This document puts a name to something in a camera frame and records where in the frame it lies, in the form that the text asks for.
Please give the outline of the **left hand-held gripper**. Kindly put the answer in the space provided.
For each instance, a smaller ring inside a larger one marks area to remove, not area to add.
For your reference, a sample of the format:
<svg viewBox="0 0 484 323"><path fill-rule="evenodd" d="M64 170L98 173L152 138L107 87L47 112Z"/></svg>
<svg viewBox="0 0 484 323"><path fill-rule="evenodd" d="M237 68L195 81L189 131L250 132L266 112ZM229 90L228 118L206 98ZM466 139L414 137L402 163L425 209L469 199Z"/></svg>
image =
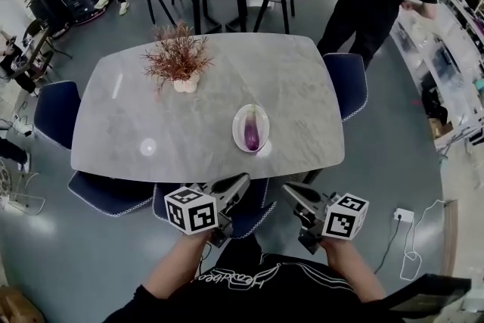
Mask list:
<svg viewBox="0 0 484 323"><path fill-rule="evenodd" d="M210 231L209 242L221 247L233 232L229 215L250 186L250 175L242 172L210 183L210 194L186 186L164 197L168 222L186 235Z"/></svg>

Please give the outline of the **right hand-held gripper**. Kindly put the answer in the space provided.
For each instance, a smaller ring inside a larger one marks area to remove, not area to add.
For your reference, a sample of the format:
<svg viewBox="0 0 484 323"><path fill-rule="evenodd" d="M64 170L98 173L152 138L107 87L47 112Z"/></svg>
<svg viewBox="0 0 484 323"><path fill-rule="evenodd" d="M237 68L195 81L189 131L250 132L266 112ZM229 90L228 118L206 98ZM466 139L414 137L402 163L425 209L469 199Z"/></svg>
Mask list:
<svg viewBox="0 0 484 323"><path fill-rule="evenodd" d="M302 224L298 241L311 254L323 238L351 241L360 231L369 208L367 200L350 193L333 193L322 201L310 185L299 182L286 182L282 192Z"/></svg>

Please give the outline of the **purple eggplant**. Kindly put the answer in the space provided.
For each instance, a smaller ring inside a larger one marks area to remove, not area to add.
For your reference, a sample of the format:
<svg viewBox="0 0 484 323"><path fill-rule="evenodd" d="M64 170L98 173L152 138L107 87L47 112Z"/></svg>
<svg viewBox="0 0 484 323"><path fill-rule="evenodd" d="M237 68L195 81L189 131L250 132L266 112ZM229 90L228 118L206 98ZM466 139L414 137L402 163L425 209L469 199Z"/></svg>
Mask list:
<svg viewBox="0 0 484 323"><path fill-rule="evenodd" d="M252 104L247 111L244 127L244 141L249 151L257 151L259 149L260 140L255 104Z"/></svg>

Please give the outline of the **white plate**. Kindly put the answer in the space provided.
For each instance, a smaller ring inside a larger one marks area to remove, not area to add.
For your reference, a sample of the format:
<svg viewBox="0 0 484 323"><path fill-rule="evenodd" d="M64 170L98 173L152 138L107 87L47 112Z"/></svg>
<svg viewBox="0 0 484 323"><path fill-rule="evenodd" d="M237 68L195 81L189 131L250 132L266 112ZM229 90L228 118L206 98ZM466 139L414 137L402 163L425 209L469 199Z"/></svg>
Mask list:
<svg viewBox="0 0 484 323"><path fill-rule="evenodd" d="M251 105L252 104L246 104L242 106L239 109L239 111L235 114L232 122L232 138L234 139L235 144L242 151L246 153L257 153L264 148L268 140L270 122L268 119L268 114L265 112L265 110L258 104L255 104L260 144L259 144L259 149L257 151L249 151L244 141L244 127L245 127L245 119L246 119L247 111Z"/></svg>

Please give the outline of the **person's left forearm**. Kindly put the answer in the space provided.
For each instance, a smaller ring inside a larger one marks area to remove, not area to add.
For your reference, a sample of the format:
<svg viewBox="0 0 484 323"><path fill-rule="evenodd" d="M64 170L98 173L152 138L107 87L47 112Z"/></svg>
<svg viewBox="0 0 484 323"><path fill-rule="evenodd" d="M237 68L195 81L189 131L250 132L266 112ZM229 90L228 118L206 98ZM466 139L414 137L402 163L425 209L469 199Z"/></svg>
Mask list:
<svg viewBox="0 0 484 323"><path fill-rule="evenodd" d="M180 287L190 283L211 234L211 231L183 234L147 277L143 283L144 288L156 298L165 300Z"/></svg>

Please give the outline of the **person's right forearm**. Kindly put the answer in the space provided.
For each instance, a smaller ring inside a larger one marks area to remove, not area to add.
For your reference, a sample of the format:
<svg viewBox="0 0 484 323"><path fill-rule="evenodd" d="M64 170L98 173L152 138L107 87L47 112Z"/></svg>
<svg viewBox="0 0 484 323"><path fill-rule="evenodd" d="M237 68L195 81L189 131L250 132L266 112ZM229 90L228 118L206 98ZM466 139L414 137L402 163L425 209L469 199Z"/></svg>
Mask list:
<svg viewBox="0 0 484 323"><path fill-rule="evenodd" d="M377 276L351 241L325 237L321 240L320 246L326 252L329 267L346 279L363 303L386 297Z"/></svg>

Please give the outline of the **blue chair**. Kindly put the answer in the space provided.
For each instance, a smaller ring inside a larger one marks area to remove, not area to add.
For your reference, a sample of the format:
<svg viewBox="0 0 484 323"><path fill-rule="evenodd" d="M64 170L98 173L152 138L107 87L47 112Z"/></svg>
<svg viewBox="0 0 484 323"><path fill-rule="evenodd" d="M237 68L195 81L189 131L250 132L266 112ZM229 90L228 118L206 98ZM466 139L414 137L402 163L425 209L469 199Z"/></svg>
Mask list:
<svg viewBox="0 0 484 323"><path fill-rule="evenodd" d="M362 111L368 102L365 66L360 54L328 53L323 61L336 92L343 122Z"/></svg>
<svg viewBox="0 0 484 323"><path fill-rule="evenodd" d="M110 217L121 217L151 204L154 183L112 179L76 171L69 190L89 206Z"/></svg>
<svg viewBox="0 0 484 323"><path fill-rule="evenodd" d="M43 86L33 118L34 133L70 151L80 104L79 91L72 80Z"/></svg>
<svg viewBox="0 0 484 323"><path fill-rule="evenodd" d="M269 179L254 179L241 201L233 210L228 211L231 220L230 234L221 239L221 245L226 238L241 239L250 236L275 208L277 202L266 203ZM154 215L165 222L169 221L164 197L180 184L155 184L152 209Z"/></svg>

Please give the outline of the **grey marble dining table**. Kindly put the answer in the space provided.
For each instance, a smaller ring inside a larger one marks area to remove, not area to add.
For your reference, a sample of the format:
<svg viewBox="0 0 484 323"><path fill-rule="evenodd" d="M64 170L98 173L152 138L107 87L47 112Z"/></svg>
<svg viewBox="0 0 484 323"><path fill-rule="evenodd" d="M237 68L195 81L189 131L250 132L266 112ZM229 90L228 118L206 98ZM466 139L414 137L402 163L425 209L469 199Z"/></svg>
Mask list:
<svg viewBox="0 0 484 323"><path fill-rule="evenodd" d="M138 182L207 182L247 172L260 179L334 166L345 157L340 109L326 66L305 36L209 36L212 64L196 92L145 76L154 43L98 61L82 96L71 149L73 169ZM264 148L242 151L235 114L258 104L268 114Z"/></svg>

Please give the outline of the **white power strip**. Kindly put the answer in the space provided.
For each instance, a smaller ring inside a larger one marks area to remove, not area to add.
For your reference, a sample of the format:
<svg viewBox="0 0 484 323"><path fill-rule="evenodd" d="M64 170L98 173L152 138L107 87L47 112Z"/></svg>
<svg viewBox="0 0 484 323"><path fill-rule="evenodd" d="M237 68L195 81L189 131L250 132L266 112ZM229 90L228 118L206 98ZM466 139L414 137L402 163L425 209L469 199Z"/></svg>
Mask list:
<svg viewBox="0 0 484 323"><path fill-rule="evenodd" d="M402 208L396 208L393 218L398 222L412 223L414 221L414 212Z"/></svg>

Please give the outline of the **person's black shirt torso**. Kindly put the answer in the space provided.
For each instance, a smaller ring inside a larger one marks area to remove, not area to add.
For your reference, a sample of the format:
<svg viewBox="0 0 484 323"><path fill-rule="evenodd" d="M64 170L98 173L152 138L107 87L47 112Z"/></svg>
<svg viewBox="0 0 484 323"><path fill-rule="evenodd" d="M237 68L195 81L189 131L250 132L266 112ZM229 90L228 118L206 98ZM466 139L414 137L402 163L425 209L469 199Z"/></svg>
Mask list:
<svg viewBox="0 0 484 323"><path fill-rule="evenodd" d="M196 272L168 299L156 298L140 284L103 323L254 323L293 319L298 307L314 321L319 309L353 316L364 304L328 262L263 253L250 235L230 240L212 268Z"/></svg>

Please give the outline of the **dried red plant cream pot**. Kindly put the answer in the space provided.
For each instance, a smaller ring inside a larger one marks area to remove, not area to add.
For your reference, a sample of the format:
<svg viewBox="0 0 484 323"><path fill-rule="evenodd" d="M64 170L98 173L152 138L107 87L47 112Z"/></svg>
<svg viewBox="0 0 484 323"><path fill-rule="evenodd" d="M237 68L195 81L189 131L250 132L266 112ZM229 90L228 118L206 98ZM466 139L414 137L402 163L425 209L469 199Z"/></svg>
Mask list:
<svg viewBox="0 0 484 323"><path fill-rule="evenodd" d="M155 82L161 93L170 84L180 93L194 93L201 74L212 64L206 53L208 38L196 36L185 21L156 29L154 47L141 56L144 74Z"/></svg>

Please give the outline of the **cardboard box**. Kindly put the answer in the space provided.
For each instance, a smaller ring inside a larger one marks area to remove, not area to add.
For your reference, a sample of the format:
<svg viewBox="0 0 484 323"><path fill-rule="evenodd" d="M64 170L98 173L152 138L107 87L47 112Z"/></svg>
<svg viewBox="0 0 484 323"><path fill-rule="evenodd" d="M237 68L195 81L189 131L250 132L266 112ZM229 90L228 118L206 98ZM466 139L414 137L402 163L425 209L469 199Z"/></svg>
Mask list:
<svg viewBox="0 0 484 323"><path fill-rule="evenodd" d="M453 125L451 122L442 125L442 122L436 118L429 118L428 121L434 140L441 138L453 130Z"/></svg>

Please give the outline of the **wooden board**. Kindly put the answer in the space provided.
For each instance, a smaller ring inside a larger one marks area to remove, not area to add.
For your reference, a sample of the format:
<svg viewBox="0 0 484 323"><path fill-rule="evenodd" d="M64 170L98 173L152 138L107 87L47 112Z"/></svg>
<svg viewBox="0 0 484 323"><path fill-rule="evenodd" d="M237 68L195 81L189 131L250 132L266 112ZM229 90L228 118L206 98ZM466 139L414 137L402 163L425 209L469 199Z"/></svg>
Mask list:
<svg viewBox="0 0 484 323"><path fill-rule="evenodd" d="M458 201L450 200L444 204L444 247L442 254L442 271L445 276L452 276L458 244Z"/></svg>

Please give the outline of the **white display counter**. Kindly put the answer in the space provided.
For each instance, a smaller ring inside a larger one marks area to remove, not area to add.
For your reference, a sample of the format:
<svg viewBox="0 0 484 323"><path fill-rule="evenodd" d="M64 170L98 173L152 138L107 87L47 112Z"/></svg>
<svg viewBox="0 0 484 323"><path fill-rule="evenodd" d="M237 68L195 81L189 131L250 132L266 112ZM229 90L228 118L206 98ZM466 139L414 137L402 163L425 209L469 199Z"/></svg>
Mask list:
<svg viewBox="0 0 484 323"><path fill-rule="evenodd" d="M417 90L437 88L453 130L433 139L440 159L484 133L484 0L437 0L429 20L401 10L391 36Z"/></svg>

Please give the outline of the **brown side table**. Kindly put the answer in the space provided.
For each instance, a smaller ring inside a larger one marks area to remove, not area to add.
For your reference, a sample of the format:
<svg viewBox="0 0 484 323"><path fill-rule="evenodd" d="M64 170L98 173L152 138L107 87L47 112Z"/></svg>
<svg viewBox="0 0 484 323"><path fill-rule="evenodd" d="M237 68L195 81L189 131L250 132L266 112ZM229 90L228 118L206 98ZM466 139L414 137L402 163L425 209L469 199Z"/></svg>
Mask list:
<svg viewBox="0 0 484 323"><path fill-rule="evenodd" d="M41 78L51 81L49 73L56 73L51 65L54 55L62 54L70 60L73 59L73 56L58 49L50 39L50 32L43 30L38 38L31 38L26 42L21 59L15 62L14 67L17 72L14 77L25 73L34 82L38 82Z"/></svg>

